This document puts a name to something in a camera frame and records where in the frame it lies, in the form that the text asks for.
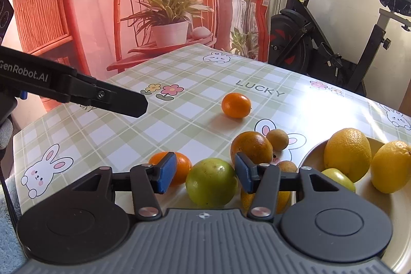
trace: lemon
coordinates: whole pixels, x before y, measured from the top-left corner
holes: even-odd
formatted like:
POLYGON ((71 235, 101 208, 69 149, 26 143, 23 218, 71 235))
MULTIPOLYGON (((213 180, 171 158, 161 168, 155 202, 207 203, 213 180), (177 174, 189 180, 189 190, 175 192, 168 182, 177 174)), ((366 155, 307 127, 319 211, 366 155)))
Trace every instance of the lemon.
POLYGON ((371 182, 382 193, 399 191, 411 178, 411 147, 402 141, 384 144, 371 161, 371 182))
POLYGON ((365 176, 371 163, 371 147, 357 129, 345 128, 328 140, 324 149, 324 167, 336 168, 352 182, 365 176))

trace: orange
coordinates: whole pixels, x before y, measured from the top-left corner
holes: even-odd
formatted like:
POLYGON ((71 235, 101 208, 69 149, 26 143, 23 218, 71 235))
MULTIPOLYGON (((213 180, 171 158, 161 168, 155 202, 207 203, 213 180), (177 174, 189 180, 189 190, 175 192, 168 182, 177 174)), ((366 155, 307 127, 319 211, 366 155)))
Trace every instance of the orange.
POLYGON ((223 98, 221 108, 228 117, 241 119, 250 114, 251 100, 241 93, 229 93, 223 98))
POLYGON ((244 152, 256 165, 271 163, 273 160, 273 146, 264 135, 256 131, 246 131, 234 138, 230 147, 233 164, 237 152, 244 152))
MULTIPOLYGON (((151 165, 157 165, 167 154, 168 151, 159 152, 153 155, 148 163, 151 165)), ((170 186, 177 186, 185 183, 188 172, 190 172, 192 167, 190 159, 188 159, 185 155, 179 152, 176 152, 175 154, 177 156, 177 171, 175 172, 170 186)))

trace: plaid tablecloth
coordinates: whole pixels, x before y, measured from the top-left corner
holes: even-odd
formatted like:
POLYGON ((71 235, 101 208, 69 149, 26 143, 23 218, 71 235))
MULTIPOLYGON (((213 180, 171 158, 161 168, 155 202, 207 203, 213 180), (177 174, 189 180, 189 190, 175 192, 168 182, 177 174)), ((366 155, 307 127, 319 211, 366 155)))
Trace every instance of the plaid tablecloth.
MULTIPOLYGON (((129 171, 159 151, 181 152, 193 164, 207 157, 229 161, 231 141, 247 130, 285 130, 290 145, 277 158, 296 165, 313 146, 346 127, 382 142, 411 139, 411 118, 372 100, 203 45, 159 56, 109 82, 145 94, 147 113, 135 119, 70 103, 23 129, 14 137, 22 212, 102 165, 129 171), (248 117, 222 114, 221 100, 229 92, 251 99, 248 117)), ((163 208, 192 206, 184 186, 158 198, 163 208)), ((116 203, 132 212, 130 194, 120 194, 116 203)))

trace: gloved hand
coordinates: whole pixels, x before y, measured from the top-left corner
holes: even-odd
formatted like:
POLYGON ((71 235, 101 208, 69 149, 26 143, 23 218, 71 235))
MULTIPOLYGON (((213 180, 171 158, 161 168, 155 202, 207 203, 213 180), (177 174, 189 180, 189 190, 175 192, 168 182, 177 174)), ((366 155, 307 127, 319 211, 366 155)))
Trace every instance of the gloved hand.
POLYGON ((6 147, 9 144, 13 134, 12 117, 9 116, 2 125, 0 125, 0 161, 6 153, 6 147))

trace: screw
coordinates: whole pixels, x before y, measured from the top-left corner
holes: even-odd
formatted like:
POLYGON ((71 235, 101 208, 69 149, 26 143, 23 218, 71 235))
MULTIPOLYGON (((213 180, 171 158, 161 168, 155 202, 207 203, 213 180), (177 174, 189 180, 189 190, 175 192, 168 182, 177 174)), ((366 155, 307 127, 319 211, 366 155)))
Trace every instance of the screw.
POLYGON ((143 217, 154 217, 159 214, 159 211, 153 206, 144 206, 138 210, 138 214, 143 217))
POLYGON ((97 98, 100 99, 100 100, 101 100, 102 98, 104 98, 104 91, 98 91, 98 92, 97 92, 97 98))
POLYGON ((271 215, 271 210, 264 206, 257 206, 251 209, 251 213, 256 217, 267 217, 271 215))

